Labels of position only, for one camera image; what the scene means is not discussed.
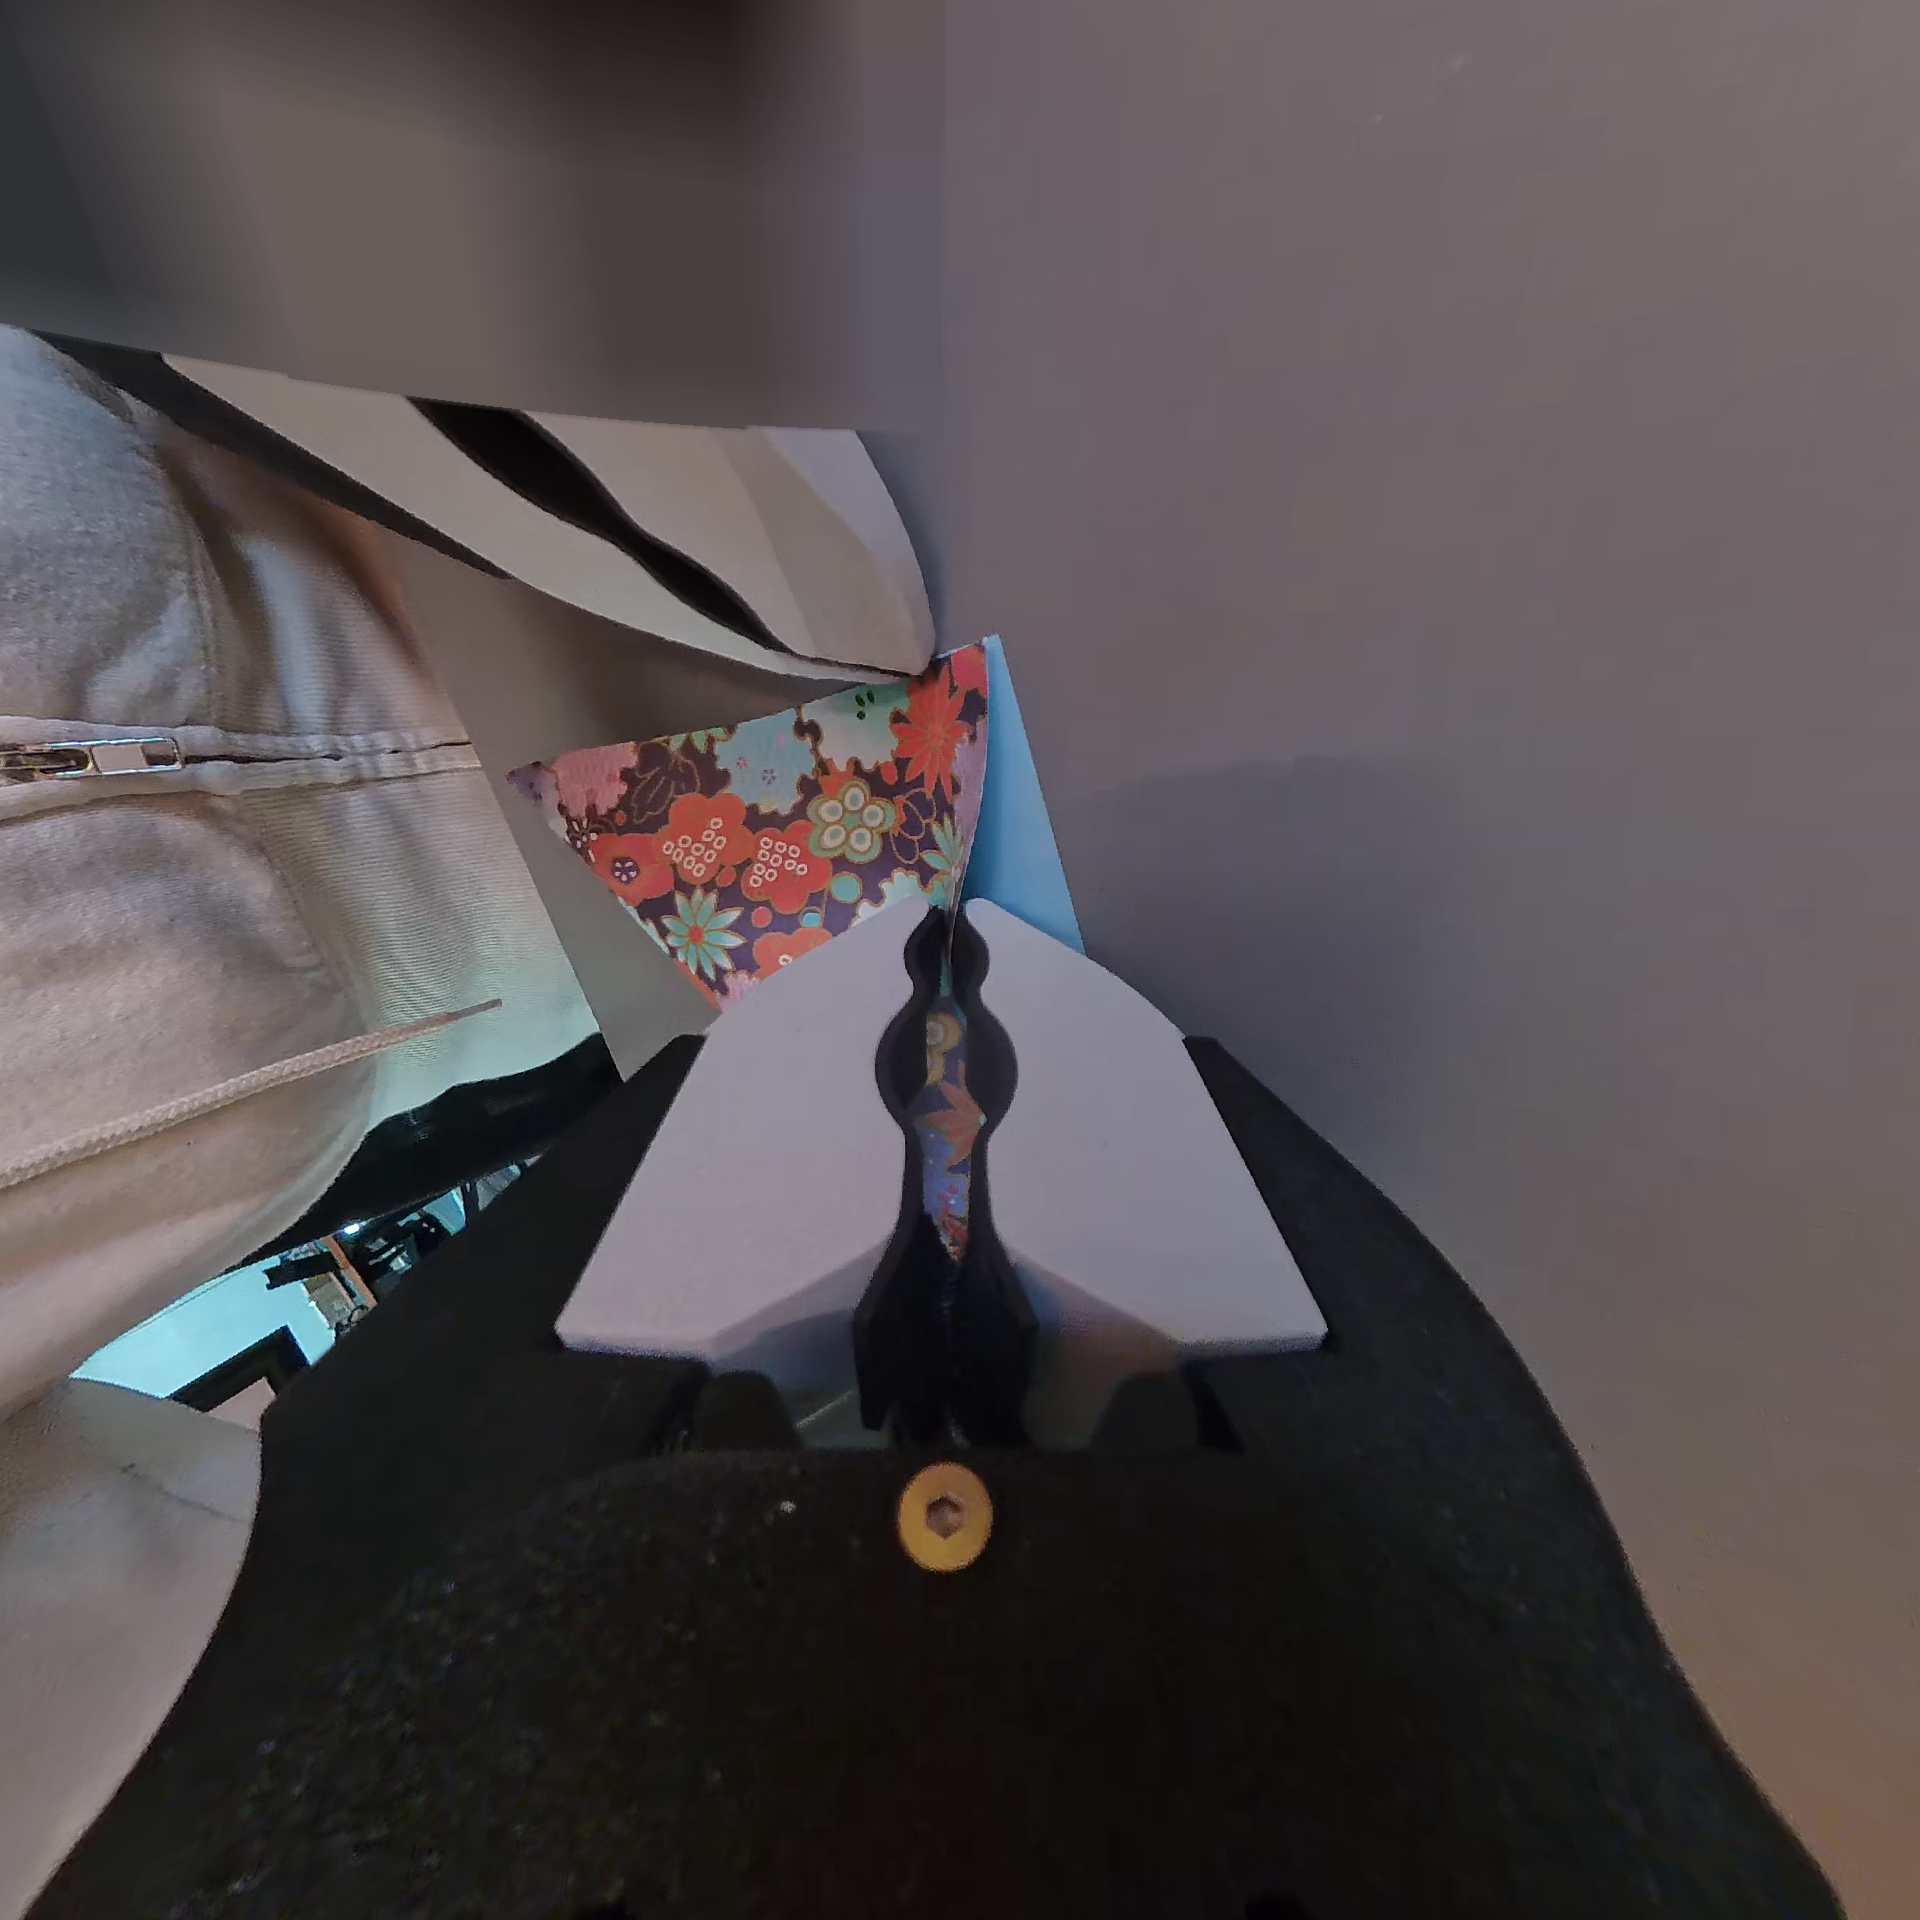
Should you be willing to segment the jacket drawstring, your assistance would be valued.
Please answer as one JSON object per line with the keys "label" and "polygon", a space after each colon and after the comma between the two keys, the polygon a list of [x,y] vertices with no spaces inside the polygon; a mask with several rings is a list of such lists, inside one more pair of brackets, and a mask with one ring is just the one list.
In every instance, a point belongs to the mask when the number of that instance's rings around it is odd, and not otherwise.
{"label": "jacket drawstring", "polygon": [[351,1037],[351,1042],[308,1048],[308,1053],[289,1057],[282,1061],[230,1076],[226,1083],[204,1087],[201,1093],[188,1093],[188,1096],[147,1107],[133,1117],[107,1121],[107,1125],[88,1127],[83,1134],[70,1134],[70,1136],[53,1141],[39,1151],[29,1151],[29,1154],[4,1162],[4,1193],[25,1190],[25,1186],[48,1179],[48,1175],[57,1175],[71,1165],[87,1165],[87,1162],[97,1162],[101,1154],[154,1141],[160,1134],[171,1134],[171,1129],[177,1129],[190,1121],[223,1114],[223,1110],[247,1102],[252,1096],[280,1093],[285,1087],[301,1087],[301,1083],[318,1079],[318,1076],[334,1074],[334,1068],[364,1067],[374,1057],[385,1057],[392,1048],[412,1045],[418,1037],[433,1037],[433,1034],[441,1034],[453,1025],[469,1022],[469,1017],[494,1014],[500,1003],[504,1003],[500,997],[487,997],[487,1000],[472,1000],[472,1003],[455,1008],[455,1010],[441,1010],[441,1014],[428,1014],[428,1017],[418,1017],[418,1022],[390,1025],[390,1030],[377,1030],[377,1032]]}

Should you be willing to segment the dark flower origami paper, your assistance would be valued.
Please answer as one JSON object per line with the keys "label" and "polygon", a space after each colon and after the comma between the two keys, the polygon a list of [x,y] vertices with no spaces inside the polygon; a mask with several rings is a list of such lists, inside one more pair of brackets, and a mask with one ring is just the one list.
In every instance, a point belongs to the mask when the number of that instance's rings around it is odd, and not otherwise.
{"label": "dark flower origami paper", "polygon": [[991,900],[1087,948],[1000,638],[509,782],[720,1010],[900,901]]}

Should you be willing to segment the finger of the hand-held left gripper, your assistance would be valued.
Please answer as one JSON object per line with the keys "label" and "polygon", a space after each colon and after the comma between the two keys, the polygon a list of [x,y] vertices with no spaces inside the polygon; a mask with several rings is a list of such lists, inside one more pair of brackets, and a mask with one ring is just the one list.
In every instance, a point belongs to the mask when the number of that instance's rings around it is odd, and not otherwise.
{"label": "finger of the hand-held left gripper", "polygon": [[534,426],[553,412],[357,392],[182,353],[163,366],[193,399],[216,403],[223,421],[258,426],[273,445],[292,445],[324,476],[371,493],[357,511],[390,511],[412,542],[444,542],[556,602],[722,660],[800,678],[882,678],[764,645],[729,590],[629,529]]}
{"label": "finger of the hand-held left gripper", "polygon": [[935,624],[900,508],[851,428],[538,415],[619,517],[715,580],[796,660],[915,678]]}

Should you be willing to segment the person's light jacket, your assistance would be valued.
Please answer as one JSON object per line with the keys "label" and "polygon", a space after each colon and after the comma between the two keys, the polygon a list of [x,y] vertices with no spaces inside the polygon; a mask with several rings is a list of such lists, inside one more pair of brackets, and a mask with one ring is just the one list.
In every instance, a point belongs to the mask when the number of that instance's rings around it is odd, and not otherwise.
{"label": "person's light jacket", "polygon": [[385,542],[4,328],[4,1162],[308,1048],[494,1014],[4,1193],[4,1918],[109,1807],[239,1581],[255,1430],[88,1355],[289,1229],[368,1134],[585,1042]]}

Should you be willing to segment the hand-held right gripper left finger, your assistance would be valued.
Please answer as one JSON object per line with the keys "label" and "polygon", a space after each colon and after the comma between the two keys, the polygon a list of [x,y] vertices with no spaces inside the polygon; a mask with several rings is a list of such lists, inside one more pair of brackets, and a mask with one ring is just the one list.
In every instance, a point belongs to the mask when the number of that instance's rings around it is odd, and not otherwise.
{"label": "hand-held right gripper left finger", "polygon": [[851,1359],[851,1314],[904,1215],[907,1134],[878,1048],[908,1010],[915,936],[884,906],[710,1025],[588,1255],[560,1339],[647,1359]]}

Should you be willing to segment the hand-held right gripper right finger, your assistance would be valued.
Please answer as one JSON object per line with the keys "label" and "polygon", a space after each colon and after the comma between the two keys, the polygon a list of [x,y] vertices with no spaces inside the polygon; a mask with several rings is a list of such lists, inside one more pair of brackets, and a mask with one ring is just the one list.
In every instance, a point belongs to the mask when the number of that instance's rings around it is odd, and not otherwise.
{"label": "hand-held right gripper right finger", "polygon": [[1313,1353],[1327,1322],[1181,1032],[1124,977],[966,901],[982,1008],[1016,1057],[993,1229],[1045,1362]]}

